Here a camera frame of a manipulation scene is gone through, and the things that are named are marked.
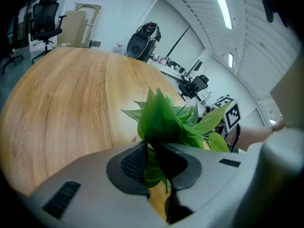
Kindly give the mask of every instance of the ceiling light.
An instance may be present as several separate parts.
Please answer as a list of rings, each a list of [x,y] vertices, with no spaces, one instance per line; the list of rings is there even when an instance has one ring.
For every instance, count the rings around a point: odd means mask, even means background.
[[[229,53],[229,67],[232,68],[232,64],[233,64],[233,55]]]
[[[272,119],[269,119],[269,121],[271,124],[274,124],[276,122],[275,120],[272,120]]]
[[[218,0],[220,9],[222,10],[222,14],[224,17],[225,25],[227,28],[232,29],[230,15],[227,7],[227,3],[225,0]]]

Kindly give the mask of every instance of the black office chair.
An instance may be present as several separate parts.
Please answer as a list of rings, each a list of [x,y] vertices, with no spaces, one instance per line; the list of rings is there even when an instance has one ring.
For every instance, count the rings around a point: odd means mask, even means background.
[[[66,15],[59,16],[59,27],[55,28],[55,16],[58,6],[57,0],[40,0],[39,3],[33,6],[33,18],[30,20],[30,39],[31,41],[42,40],[45,43],[45,51],[34,57],[32,63],[38,57],[42,57],[51,51],[47,49],[49,42],[53,43],[49,39],[62,32],[60,27],[62,19]]]
[[[200,76],[197,76],[191,83],[188,83],[186,85],[179,84],[179,88],[182,91],[182,94],[180,94],[180,96],[182,98],[183,96],[186,96],[192,99],[194,96],[196,96],[198,91],[201,91],[207,87],[208,85],[200,78]]]
[[[18,48],[19,43],[21,42],[20,40],[18,41],[18,15],[15,15],[14,21],[13,21],[13,31],[6,34],[6,38],[3,40],[5,41],[2,50],[1,50],[1,59],[7,60],[3,66],[2,66],[2,74],[4,74],[5,68],[10,64],[14,63],[15,66],[17,66],[16,59],[21,58],[23,59],[22,55],[19,56],[14,56],[12,57],[11,55],[13,54],[13,49]]]

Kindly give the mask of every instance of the round table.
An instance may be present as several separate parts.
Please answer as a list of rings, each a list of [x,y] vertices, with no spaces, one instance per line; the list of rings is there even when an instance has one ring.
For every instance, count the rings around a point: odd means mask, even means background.
[[[29,195],[41,182],[86,154],[133,142],[148,89],[176,105],[178,93],[155,67],[85,48],[56,48],[19,80],[0,117],[0,164],[12,188]]]

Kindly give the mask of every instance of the black vent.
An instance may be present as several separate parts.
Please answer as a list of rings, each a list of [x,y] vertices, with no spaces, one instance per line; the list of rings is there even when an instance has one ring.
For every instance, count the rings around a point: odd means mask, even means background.
[[[80,184],[75,181],[67,181],[59,191],[43,207],[43,210],[51,216],[59,219],[69,203],[80,188]]]
[[[225,165],[231,165],[231,166],[234,166],[234,167],[239,167],[239,165],[241,164],[241,162],[227,160],[227,159],[221,159],[219,161],[219,163],[222,163],[222,164],[225,164]]]
[[[146,167],[146,155],[146,147],[142,146],[138,150],[124,157],[120,162],[120,167],[123,170],[123,173],[128,177],[131,177],[133,180],[141,183],[143,180],[143,171]]]

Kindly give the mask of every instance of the wooden frame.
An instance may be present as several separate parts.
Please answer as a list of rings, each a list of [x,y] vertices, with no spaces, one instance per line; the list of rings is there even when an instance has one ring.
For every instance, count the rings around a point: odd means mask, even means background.
[[[89,47],[94,24],[97,20],[100,9],[101,9],[100,5],[86,4],[86,3],[77,3],[76,4],[74,11],[84,10],[85,18],[87,19],[87,24],[85,26],[84,35],[83,35],[82,41],[81,41],[82,42],[81,47],[83,47],[83,48]]]

